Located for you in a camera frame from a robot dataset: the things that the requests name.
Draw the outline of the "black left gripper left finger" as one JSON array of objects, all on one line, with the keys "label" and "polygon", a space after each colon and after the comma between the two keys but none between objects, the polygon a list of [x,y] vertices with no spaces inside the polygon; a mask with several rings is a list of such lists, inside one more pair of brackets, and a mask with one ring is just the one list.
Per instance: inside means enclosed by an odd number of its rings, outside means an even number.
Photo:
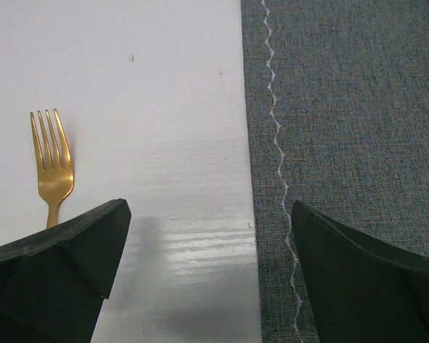
[{"label": "black left gripper left finger", "polygon": [[113,199],[0,246],[0,342],[90,342],[130,221]]}]

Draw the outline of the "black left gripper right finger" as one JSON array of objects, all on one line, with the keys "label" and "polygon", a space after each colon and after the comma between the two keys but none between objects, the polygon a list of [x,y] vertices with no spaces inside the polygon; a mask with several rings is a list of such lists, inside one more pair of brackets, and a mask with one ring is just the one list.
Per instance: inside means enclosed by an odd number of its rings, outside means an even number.
[{"label": "black left gripper right finger", "polygon": [[429,258],[292,206],[292,228],[321,342],[429,342]]}]

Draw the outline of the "gold metal fork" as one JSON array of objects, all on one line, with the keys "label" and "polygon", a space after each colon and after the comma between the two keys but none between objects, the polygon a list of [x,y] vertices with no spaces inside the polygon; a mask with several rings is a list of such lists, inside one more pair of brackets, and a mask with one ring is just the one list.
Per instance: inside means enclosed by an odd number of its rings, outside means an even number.
[{"label": "gold metal fork", "polygon": [[39,196],[48,205],[46,227],[56,226],[59,207],[74,189],[74,167],[59,113],[54,110],[56,126],[52,125],[48,111],[43,120],[38,111],[40,126],[30,113]]}]

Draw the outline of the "grey cloth placemat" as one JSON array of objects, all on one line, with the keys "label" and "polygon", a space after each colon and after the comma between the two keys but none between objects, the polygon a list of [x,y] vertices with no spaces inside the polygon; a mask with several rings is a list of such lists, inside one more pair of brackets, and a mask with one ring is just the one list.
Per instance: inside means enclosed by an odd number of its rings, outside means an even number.
[{"label": "grey cloth placemat", "polygon": [[264,342],[321,342],[292,205],[429,259],[429,1],[242,1]]}]

